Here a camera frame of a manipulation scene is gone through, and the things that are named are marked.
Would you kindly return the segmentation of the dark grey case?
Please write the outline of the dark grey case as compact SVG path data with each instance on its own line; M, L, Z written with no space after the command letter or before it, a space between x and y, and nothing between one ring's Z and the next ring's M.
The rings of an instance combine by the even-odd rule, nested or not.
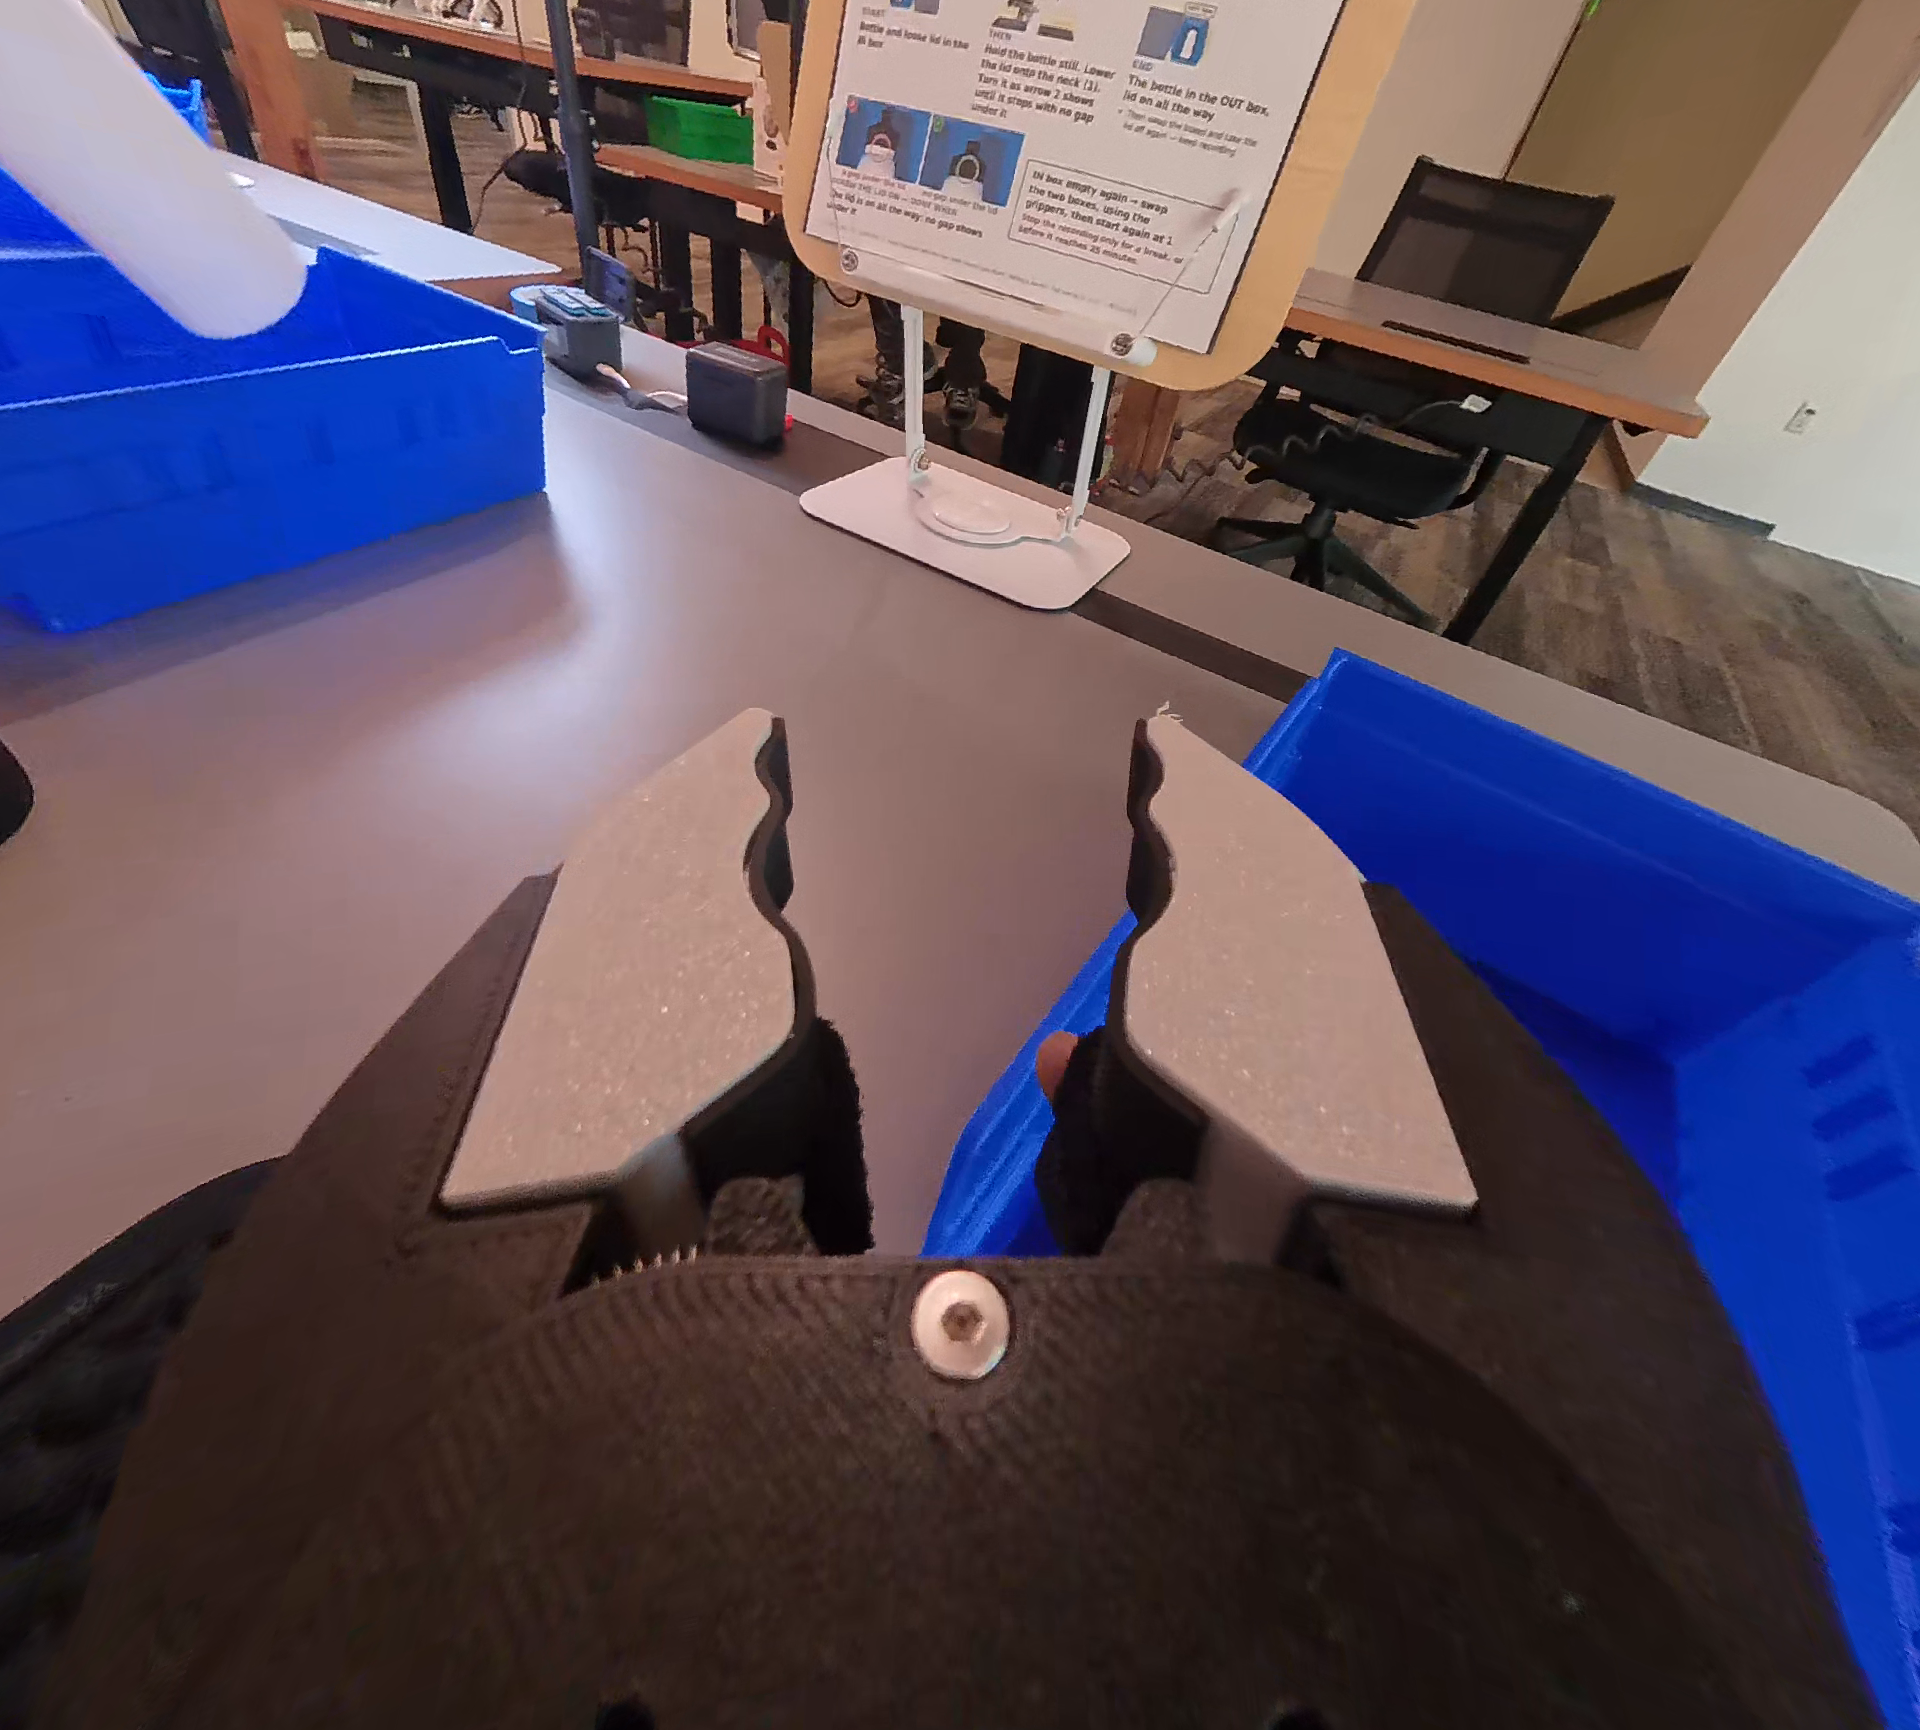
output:
M705 342L683 353L686 422L731 446L773 453L784 446L787 370L777 357L735 342Z

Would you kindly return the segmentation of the white plastic bottle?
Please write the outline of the white plastic bottle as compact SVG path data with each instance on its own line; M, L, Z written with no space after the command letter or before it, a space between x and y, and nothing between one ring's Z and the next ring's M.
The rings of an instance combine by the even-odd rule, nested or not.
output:
M303 296L302 253L82 0L1 0L1 164L189 332L255 334Z

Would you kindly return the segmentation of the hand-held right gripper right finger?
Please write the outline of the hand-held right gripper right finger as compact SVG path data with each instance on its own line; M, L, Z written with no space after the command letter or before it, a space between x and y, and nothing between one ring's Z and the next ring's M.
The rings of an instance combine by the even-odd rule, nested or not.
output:
M1136 724L1134 931L1110 987L1110 1155L1191 1186L1211 1251L1284 1260L1320 1201L1463 1221L1477 1193L1366 881L1173 715Z

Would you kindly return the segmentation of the grey charger box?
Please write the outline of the grey charger box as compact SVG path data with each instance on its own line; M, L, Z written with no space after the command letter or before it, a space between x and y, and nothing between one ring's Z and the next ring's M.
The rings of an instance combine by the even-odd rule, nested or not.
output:
M532 289L532 322L545 361L576 382L624 385L617 315L577 286Z

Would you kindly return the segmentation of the black office chair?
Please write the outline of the black office chair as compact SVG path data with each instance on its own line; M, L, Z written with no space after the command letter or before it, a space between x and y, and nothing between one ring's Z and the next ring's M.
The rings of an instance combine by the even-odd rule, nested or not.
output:
M1547 326L1613 201L1486 179L1418 159L1357 282L1483 319ZM1249 472L1298 493L1305 514L1265 525L1227 514L1206 539L1242 564L1288 564L1330 592L1347 583L1420 630L1436 620L1338 536L1342 519L1418 529L1472 508L1505 463L1544 475L1488 568L1443 628L1475 636L1585 468L1603 422L1325 334L1285 329L1255 364L1260 397L1231 446Z

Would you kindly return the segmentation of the black light stand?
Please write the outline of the black light stand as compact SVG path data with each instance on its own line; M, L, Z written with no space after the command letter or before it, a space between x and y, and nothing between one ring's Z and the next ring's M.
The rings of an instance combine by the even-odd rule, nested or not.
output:
M605 253L602 245L594 139L577 72L569 5L567 0L541 0L541 15L551 64L557 149L580 259L582 291L608 304L624 326L631 326L631 286L619 275L616 256Z

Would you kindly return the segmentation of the green plastic bin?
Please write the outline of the green plastic bin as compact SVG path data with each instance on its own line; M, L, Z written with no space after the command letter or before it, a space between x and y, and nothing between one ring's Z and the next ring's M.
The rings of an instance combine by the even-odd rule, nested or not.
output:
M649 92L641 104L648 149L707 164L756 164L756 123L737 104Z

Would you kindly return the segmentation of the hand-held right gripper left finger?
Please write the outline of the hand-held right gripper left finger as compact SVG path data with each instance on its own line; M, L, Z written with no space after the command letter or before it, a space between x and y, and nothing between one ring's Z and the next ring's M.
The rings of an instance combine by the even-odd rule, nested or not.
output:
M694 1246L720 1128L800 1052L784 720L764 709L616 796L563 856L438 1193L481 1217L608 1204Z

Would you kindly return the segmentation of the instruction sign stand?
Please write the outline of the instruction sign stand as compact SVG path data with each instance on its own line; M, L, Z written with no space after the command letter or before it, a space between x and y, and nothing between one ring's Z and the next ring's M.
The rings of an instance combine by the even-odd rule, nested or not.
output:
M903 446L805 519L1028 613L1127 556L1088 519L1115 375L1247 372L1281 334L1418 0L808 0L782 220L900 304ZM932 459L924 322L1090 368L1068 496Z

